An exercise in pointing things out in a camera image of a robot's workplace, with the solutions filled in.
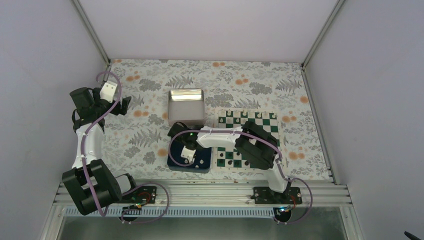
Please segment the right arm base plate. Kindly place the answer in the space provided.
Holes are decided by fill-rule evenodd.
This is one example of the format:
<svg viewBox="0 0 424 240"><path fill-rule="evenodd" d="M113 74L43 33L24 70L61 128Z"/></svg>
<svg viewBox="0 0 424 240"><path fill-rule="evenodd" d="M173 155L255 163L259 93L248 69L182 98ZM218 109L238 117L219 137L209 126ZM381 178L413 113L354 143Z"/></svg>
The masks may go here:
<svg viewBox="0 0 424 240"><path fill-rule="evenodd" d="M290 187L288 193L276 192L269 187L254 187L250 196L256 205L288 205L302 204L302 194L299 187Z"/></svg>

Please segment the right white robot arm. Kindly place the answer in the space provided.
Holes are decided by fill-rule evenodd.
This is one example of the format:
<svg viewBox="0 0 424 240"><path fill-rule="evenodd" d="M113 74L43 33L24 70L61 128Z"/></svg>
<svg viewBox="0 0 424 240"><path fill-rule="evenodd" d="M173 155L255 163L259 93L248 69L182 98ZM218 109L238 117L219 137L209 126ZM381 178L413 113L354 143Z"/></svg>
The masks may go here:
<svg viewBox="0 0 424 240"><path fill-rule="evenodd" d="M169 153L172 162L181 167L194 164L197 151L210 148L231 148L237 150L249 164L263 170L266 176L270 195L278 204L289 200L291 180L285 177L282 168L283 154L277 139L252 121L235 128L215 128L203 126L199 129L189 128L182 122L174 123L167 133L171 143L182 145L179 162L175 154Z"/></svg>

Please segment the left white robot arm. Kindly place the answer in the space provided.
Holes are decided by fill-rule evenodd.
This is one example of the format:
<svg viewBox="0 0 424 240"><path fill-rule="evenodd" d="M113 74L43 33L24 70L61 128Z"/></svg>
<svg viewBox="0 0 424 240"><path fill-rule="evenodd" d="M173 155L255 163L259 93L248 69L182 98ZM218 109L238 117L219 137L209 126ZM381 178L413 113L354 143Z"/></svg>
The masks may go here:
<svg viewBox="0 0 424 240"><path fill-rule="evenodd" d="M102 87L81 87L70 92L75 105L73 130L78 147L70 170L62 174L62 182L78 211L86 216L111 204L131 203L139 197L134 178L124 173L114 176L102 159L105 115L125 115L130 97L115 100L118 87L106 83Z"/></svg>

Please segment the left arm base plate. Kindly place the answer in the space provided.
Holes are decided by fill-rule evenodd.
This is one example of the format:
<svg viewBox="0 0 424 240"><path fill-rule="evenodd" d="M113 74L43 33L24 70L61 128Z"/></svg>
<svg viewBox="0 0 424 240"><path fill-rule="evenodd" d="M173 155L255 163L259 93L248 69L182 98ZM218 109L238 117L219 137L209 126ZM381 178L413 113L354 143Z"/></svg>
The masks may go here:
<svg viewBox="0 0 424 240"><path fill-rule="evenodd" d="M123 196L122 199L116 203L130 205L154 204L156 201L156 194L156 186L143 186L134 192Z"/></svg>

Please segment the blue square tray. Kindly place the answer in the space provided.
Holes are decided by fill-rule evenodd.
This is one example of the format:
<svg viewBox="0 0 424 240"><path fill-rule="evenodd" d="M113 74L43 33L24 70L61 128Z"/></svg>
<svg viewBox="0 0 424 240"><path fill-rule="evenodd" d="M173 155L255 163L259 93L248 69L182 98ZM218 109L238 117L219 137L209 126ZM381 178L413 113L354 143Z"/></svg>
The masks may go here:
<svg viewBox="0 0 424 240"><path fill-rule="evenodd" d="M191 172L206 174L210 171L212 162L212 148L204 148L200 145L200 149L196 150L194 155L194 163L185 163L181 158L181 152L184 145L178 140L174 140L169 145L169 154L167 157L167 166L171 171Z"/></svg>

